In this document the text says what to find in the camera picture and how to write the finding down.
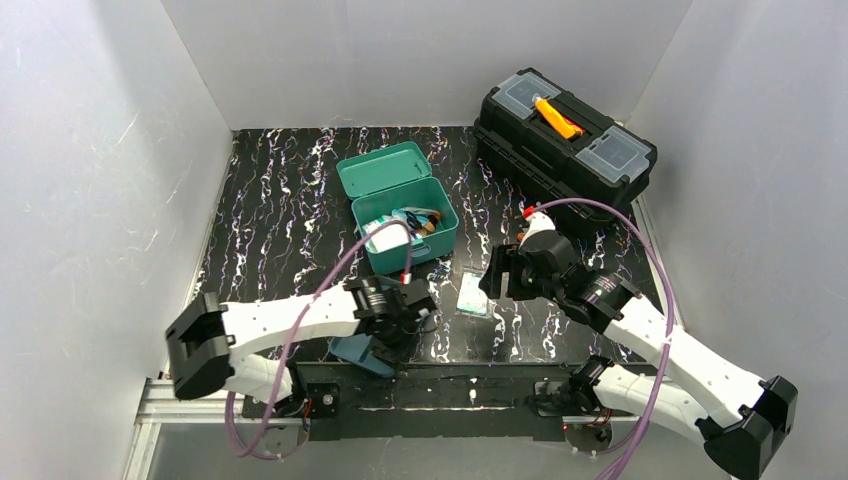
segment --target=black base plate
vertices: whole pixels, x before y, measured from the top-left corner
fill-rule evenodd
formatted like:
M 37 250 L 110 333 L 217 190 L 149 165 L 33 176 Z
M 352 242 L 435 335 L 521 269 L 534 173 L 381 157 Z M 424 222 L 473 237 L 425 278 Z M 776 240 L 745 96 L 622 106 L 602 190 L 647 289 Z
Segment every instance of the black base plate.
M 540 381 L 567 381 L 579 365 L 445 364 L 407 365 L 396 378 L 376 377 L 343 363 L 298 363 L 313 410 L 322 403 L 328 385 L 338 387 L 331 418 L 313 419 L 312 441 L 342 438 L 393 437 L 530 437 L 564 440 L 562 420 L 543 418 L 524 402 Z M 651 375 L 646 364 L 627 364 Z M 310 391 L 310 385 L 316 390 Z M 262 416 L 265 405 L 245 399 L 246 418 Z M 575 407 L 573 415 L 582 415 Z

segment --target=wire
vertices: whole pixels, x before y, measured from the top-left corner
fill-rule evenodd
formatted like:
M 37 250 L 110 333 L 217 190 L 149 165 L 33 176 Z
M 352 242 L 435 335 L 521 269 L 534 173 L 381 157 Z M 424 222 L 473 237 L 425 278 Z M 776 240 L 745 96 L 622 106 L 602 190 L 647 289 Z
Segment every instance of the wire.
M 419 330 L 417 333 L 418 333 L 418 335 L 427 335 L 428 333 L 435 332 L 440 327 L 441 326 L 438 323 L 436 323 L 436 326 L 431 328 L 430 330 Z M 416 332 L 410 332 L 409 330 L 403 328 L 403 325 L 400 326 L 400 329 L 403 330 L 403 333 L 405 333 L 407 335 L 415 335 L 416 334 Z
M 606 418 L 604 418 L 604 421 L 603 421 L 603 422 L 601 422 L 601 423 L 596 423 L 594 426 L 596 426 L 596 427 L 602 427 L 602 426 L 604 426 L 604 425 L 606 425 L 606 424 L 608 424 L 608 423 L 609 423 L 610 418 L 612 418 L 612 409 L 611 409 L 611 408 L 608 408 L 608 409 L 607 409 L 607 416 L 606 416 Z
M 312 399 L 309 399 L 309 405 L 306 407 L 306 411 L 303 412 L 303 431 L 309 435 L 309 424 L 306 423 L 306 419 L 309 418 L 309 414 L 312 412 Z
M 660 277 L 660 283 L 662 283 L 663 290 L 665 291 L 666 298 L 666 309 L 668 313 L 666 315 L 666 327 L 665 334 L 666 336 L 671 335 L 672 330 L 674 330 L 674 293 L 671 289 L 671 282 L 668 280 L 668 276 L 665 273 L 665 269 L 660 264 L 659 259 L 657 258 L 654 249 L 651 247 L 651 244 L 648 242 L 648 239 L 636 228 L 636 225 L 630 221 L 629 218 L 622 215 L 618 210 L 610 207 L 601 202 L 597 202 L 595 200 L 589 200 L 588 198 L 561 198 L 559 200 L 554 200 L 552 202 L 548 202 L 542 204 L 535 208 L 536 211 L 545 210 L 550 207 L 554 207 L 557 205 L 568 205 L 568 204 L 583 204 L 589 205 L 591 207 L 600 208 L 602 210 L 606 210 L 607 212 L 613 214 L 616 218 L 621 220 L 624 225 L 630 229 L 633 235 L 639 239 L 639 243 L 642 244 L 642 247 L 645 249 L 645 253 L 648 255 L 648 258 L 651 260 L 651 263 L 654 264 L 654 268 L 657 270 L 657 275 Z M 624 471 L 624 467 L 627 466 L 627 462 L 633 457 L 633 452 L 636 451 L 636 447 L 639 446 L 639 443 L 642 442 L 642 439 L 645 437 L 645 433 L 648 431 L 648 425 L 651 423 L 650 418 L 651 414 L 654 412 L 654 405 L 657 403 L 657 397 L 660 393 L 660 385 L 662 384 L 663 376 L 665 375 L 666 367 L 668 367 L 668 357 L 669 352 L 671 350 L 671 345 L 666 343 L 662 349 L 662 355 L 660 356 L 659 364 L 657 365 L 657 376 L 654 380 L 654 385 L 651 388 L 651 394 L 648 397 L 648 402 L 645 405 L 645 413 L 642 414 L 642 418 L 636 422 L 636 426 L 633 427 L 633 436 L 632 441 L 630 438 L 625 437 L 627 441 L 630 441 L 630 444 L 627 446 L 627 449 L 621 454 L 621 457 L 616 459 L 613 463 L 611 463 L 600 475 L 598 475 L 597 480 L 603 480 L 607 476 L 609 476 L 610 480 L 616 480 L 621 472 Z M 624 444 L 624 440 L 620 442 L 615 448 L 619 448 Z
M 607 418 L 604 421 L 604 423 L 602 423 L 601 425 L 606 425 L 609 422 L 610 418 L 612 418 L 612 410 L 610 410 L 609 413 L 610 413 L 609 418 Z M 622 438 L 621 441 L 619 441 L 615 445 L 607 448 L 606 450 L 600 450 L 600 451 L 596 451 L 596 452 L 593 452 L 593 453 L 583 452 L 583 454 L 590 456 L 590 457 L 595 456 L 595 455 L 609 455 L 610 453 L 613 453 L 616 450 L 620 449 L 621 447 L 627 445 L 627 442 L 629 442 L 633 438 L 633 434 L 635 434 L 635 433 L 636 433 L 636 425 L 633 425 L 633 428 L 631 428 L 630 431 L 627 432 L 627 435 L 625 435 L 624 438 Z M 612 463 L 617 465 L 617 462 L 618 462 L 618 459 L 616 458 L 615 460 L 613 460 Z M 606 473 L 602 472 L 601 475 L 598 478 L 602 478 L 603 475 L 609 475 L 609 472 L 606 472 Z
M 277 414 L 282 415 L 283 417 L 293 417 L 293 416 L 299 414 L 300 412 L 302 412 L 303 408 L 306 406 L 307 403 L 309 403 L 309 398 L 304 398 L 303 401 L 300 402 L 300 406 L 297 407 L 297 410 L 295 410 L 293 412 L 286 412 L 286 413 L 277 412 Z
M 604 409 L 603 409 L 603 408 L 599 408 L 599 409 L 598 409 L 598 415 L 595 417 L 595 419 L 594 419 L 594 420 L 592 420 L 591 422 L 587 423 L 587 424 L 586 424 L 586 426 L 587 426 L 587 427 L 594 427 L 594 426 L 595 426 L 595 423 L 596 423 L 598 420 L 600 420 L 600 419 L 601 419 L 601 417 L 603 417 L 603 416 L 604 416 Z
M 392 225 L 400 225 L 400 226 L 403 227 L 403 231 L 406 232 L 406 237 L 407 237 L 406 265 L 404 266 L 403 272 L 404 272 L 405 275 L 409 275 L 409 270 L 412 267 L 412 242 L 413 242 L 413 239 L 412 239 L 412 234 L 409 233 L 409 228 L 406 227 L 406 223 L 404 223 L 400 220 L 390 220 L 390 221 L 380 225 L 379 227 L 374 229 L 372 232 L 370 232 L 367 235 L 365 235 L 364 237 L 360 238 L 353 245 L 353 247 L 350 248 L 350 250 L 345 252 L 344 256 L 342 256 L 341 260 L 339 260 L 339 263 L 337 263 L 336 266 L 333 267 L 333 269 L 330 271 L 330 273 L 327 274 L 327 277 L 324 278 L 324 281 L 321 282 L 321 285 L 318 286 L 318 289 L 315 291 L 315 293 L 312 296 L 312 301 L 307 303 L 306 306 L 303 307 L 303 310 L 300 311 L 300 313 L 297 316 L 297 319 L 294 321 L 294 324 L 292 324 L 291 328 L 289 329 L 289 334 L 286 337 L 286 343 L 283 346 L 283 353 L 280 355 L 280 360 L 279 360 L 279 363 L 277 364 L 277 373 L 274 376 L 274 383 L 271 385 L 271 395 L 269 396 L 268 403 L 265 405 L 265 413 L 263 413 L 263 415 L 262 415 L 262 421 L 260 422 L 259 432 L 253 437 L 253 439 L 250 440 L 250 442 L 245 442 L 244 439 L 241 438 L 241 435 L 239 434 L 239 432 L 235 428 L 235 413 L 234 413 L 233 409 L 235 407 L 236 394 L 235 394 L 235 392 L 229 392 L 227 394 L 227 402 L 226 402 L 226 405 L 224 407 L 224 426 L 227 430 L 227 438 L 229 439 L 230 446 L 233 448 L 233 450 L 235 451 L 235 453 L 238 457 L 244 458 L 244 457 L 250 455 L 252 457 L 259 458 L 259 459 L 262 459 L 262 460 L 278 460 L 278 459 L 281 459 L 281 458 L 288 457 L 289 455 L 297 452 L 298 450 L 300 450 L 303 447 L 303 445 L 306 444 L 306 442 L 303 442 L 300 445 L 289 450 L 288 452 L 277 454 L 277 455 L 266 455 L 266 454 L 257 453 L 257 452 L 254 451 L 256 446 L 259 445 L 259 442 L 262 441 L 262 436 L 264 435 L 265 429 L 268 426 L 268 422 L 271 419 L 271 414 L 274 410 L 274 403 L 276 403 L 275 400 L 277 398 L 277 395 L 280 393 L 280 386 L 281 386 L 282 381 L 283 381 L 283 373 L 286 370 L 286 360 L 289 357 L 289 353 L 291 351 L 292 344 L 294 343 L 294 338 L 295 338 L 295 335 L 297 334 L 297 329 L 300 327 L 301 322 L 303 321 L 304 317 L 306 316 L 306 312 L 309 311 L 309 308 L 312 306 L 312 304 L 315 303 L 315 301 L 321 296 L 322 293 L 324 293 L 324 290 L 326 290 L 330 286 L 330 283 L 332 283 L 332 281 L 336 278 L 336 275 L 339 274 L 342 267 L 344 267 L 353 258 L 353 256 L 356 254 L 356 252 L 358 252 L 365 245 L 365 242 L 367 242 L 368 240 L 371 240 L 371 237 L 373 237 L 377 233 L 381 232 L 383 229 L 388 228 Z M 309 409 L 311 409 L 311 405 L 309 405 L 307 407 L 307 414 L 309 413 Z

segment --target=small clear card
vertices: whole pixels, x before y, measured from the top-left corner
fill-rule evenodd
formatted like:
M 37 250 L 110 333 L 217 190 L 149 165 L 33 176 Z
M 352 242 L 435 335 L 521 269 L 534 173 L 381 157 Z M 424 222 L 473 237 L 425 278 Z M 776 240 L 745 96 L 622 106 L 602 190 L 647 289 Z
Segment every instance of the small clear card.
M 470 317 L 492 318 L 492 302 L 479 287 L 483 273 L 478 269 L 463 268 L 459 298 L 456 300 L 457 313 Z

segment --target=teal box lid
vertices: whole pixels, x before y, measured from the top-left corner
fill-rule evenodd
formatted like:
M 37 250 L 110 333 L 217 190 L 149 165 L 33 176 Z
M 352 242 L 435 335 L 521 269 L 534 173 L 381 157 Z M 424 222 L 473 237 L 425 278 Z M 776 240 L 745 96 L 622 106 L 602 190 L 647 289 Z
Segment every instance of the teal box lid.
M 336 166 L 351 200 L 429 177 L 433 170 L 415 142 L 403 142 L 339 162 Z

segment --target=black toolbox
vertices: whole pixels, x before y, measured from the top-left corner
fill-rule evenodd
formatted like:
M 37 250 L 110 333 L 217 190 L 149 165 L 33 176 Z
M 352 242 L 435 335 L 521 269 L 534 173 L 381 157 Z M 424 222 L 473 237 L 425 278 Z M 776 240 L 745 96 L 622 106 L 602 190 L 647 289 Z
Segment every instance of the black toolbox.
M 534 106 L 539 95 L 584 133 L 571 140 L 554 130 Z M 518 185 L 531 200 L 582 197 L 616 209 L 632 202 L 657 162 L 657 148 L 563 90 L 532 68 L 493 88 L 474 122 L 477 156 Z M 549 212 L 564 233 L 589 235 L 612 214 L 585 205 Z

